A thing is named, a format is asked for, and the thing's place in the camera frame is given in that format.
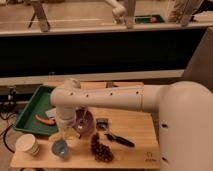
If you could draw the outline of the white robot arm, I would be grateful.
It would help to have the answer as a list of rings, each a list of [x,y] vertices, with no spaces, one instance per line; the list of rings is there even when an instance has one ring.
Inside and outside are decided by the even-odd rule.
[[[74,125],[83,106],[156,112],[160,171],[213,171],[213,92],[200,83],[83,89],[68,78],[50,101],[61,129]]]

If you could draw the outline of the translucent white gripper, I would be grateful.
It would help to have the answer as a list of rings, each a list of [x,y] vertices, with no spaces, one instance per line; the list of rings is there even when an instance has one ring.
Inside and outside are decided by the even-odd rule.
[[[56,117],[56,124],[58,127],[58,132],[54,134],[55,140],[69,140],[72,138],[80,138],[81,136],[74,130],[73,126],[76,123],[76,115],[75,118],[71,121],[62,120],[59,116]]]

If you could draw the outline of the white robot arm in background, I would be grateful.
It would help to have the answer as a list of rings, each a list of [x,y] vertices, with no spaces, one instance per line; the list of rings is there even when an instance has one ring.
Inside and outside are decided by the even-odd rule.
[[[112,7],[112,14],[115,21],[120,24],[123,22],[123,16],[126,13],[126,8],[117,0],[105,0],[105,2]]]

